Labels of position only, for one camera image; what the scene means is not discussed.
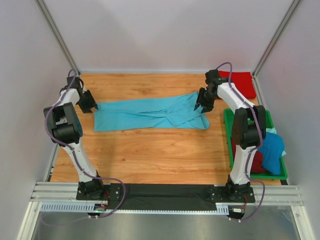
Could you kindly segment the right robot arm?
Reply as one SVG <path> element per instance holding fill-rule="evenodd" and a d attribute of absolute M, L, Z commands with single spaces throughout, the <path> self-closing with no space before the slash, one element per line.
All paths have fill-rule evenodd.
<path fill-rule="evenodd" d="M 234 114 L 231 138 L 235 143 L 235 157 L 224 189 L 226 198 L 236 202 L 243 194 L 250 193 L 254 155 L 266 135 L 266 110 L 250 102 L 230 82 L 211 82 L 201 87 L 194 108 L 202 107 L 202 113 L 210 112 L 216 99 L 224 100 Z"/>

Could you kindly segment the light blue t-shirt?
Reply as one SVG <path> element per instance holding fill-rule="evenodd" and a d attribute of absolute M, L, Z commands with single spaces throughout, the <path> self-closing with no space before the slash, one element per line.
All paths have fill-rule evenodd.
<path fill-rule="evenodd" d="M 202 108 L 194 109 L 197 92 L 162 98 L 102 102 L 94 113 L 94 131 L 196 129 L 210 127 Z"/>

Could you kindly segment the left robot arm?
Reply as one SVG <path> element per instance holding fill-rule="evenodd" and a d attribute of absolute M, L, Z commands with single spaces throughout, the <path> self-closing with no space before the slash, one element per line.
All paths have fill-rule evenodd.
<path fill-rule="evenodd" d="M 98 104 L 84 82 L 77 76 L 68 76 L 67 85 L 60 90 L 58 101 L 43 109 L 45 130 L 51 140 L 62 147 L 70 157 L 78 174 L 78 200 L 99 201 L 105 195 L 103 181 L 91 164 L 85 151 L 83 128 L 75 110 L 78 105 L 84 114 L 98 110 Z"/>

